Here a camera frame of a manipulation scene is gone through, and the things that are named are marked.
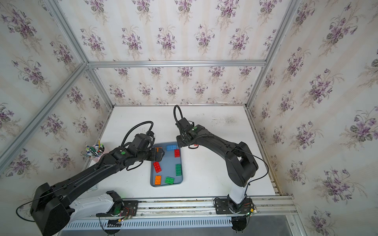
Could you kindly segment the long red lego brick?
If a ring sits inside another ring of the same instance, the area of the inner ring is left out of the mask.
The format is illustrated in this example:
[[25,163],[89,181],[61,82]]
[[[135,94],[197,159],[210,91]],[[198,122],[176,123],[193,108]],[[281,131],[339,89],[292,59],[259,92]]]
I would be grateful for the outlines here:
[[161,172],[161,166],[160,166],[159,162],[154,162],[153,167],[154,167],[154,170],[155,170],[156,173]]

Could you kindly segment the blue-grey plastic tray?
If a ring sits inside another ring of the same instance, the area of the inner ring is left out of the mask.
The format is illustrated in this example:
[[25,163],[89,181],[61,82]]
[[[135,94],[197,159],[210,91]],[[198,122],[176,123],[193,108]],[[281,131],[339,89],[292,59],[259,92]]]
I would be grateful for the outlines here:
[[[182,175],[181,176],[176,176],[175,173],[175,165],[176,164],[181,164],[182,166],[182,156],[175,158],[174,157],[174,150],[167,151],[166,146],[167,145],[177,145],[177,149],[180,150],[177,142],[168,142],[168,143],[159,143],[159,144],[154,144],[153,147],[162,147],[164,150],[164,157],[162,160],[159,162],[161,166],[161,172],[156,173],[153,167],[153,163],[151,164],[151,176],[150,176],[150,185],[152,187],[161,187],[161,186],[170,186],[170,185],[178,185],[183,182],[183,170],[182,170]],[[154,185],[155,181],[155,176],[161,176],[161,185]],[[174,184],[165,184],[165,178],[166,177],[172,177],[175,179]]]

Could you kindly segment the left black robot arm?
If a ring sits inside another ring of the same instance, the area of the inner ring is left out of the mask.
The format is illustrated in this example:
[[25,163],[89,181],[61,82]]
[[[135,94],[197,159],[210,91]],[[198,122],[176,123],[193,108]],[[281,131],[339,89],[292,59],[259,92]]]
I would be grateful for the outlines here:
[[136,162],[161,160],[164,152],[153,148],[154,141],[151,131],[136,134],[132,142],[103,155],[98,163],[79,174],[54,185],[40,185],[35,191],[30,215],[42,235],[52,236],[63,229],[75,213],[71,204],[89,188]]

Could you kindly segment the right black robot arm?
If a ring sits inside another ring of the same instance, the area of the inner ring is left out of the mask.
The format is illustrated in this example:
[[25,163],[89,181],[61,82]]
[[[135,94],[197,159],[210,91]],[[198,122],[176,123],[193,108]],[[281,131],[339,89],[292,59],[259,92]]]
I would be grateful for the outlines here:
[[176,137],[179,147],[199,145],[211,150],[225,161],[227,174],[233,182],[228,195],[229,201],[240,205],[246,198],[249,180],[258,170],[258,164],[248,145],[222,139],[199,124],[190,124],[186,118],[175,120],[175,124],[180,133]]

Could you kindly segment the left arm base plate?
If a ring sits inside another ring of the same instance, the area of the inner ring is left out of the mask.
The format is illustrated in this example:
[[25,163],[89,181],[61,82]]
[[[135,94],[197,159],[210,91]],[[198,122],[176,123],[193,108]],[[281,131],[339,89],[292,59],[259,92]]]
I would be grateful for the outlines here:
[[138,201],[123,200],[122,203],[114,203],[108,212],[97,213],[96,217],[121,217],[130,219],[136,216],[138,204]]

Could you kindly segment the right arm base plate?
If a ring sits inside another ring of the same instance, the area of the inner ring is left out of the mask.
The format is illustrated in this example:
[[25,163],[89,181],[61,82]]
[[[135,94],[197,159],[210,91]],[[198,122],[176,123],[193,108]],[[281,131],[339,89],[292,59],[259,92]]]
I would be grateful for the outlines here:
[[230,198],[218,198],[213,200],[217,215],[221,214],[244,214],[251,215],[257,212],[251,198],[245,198],[241,203],[236,204]]

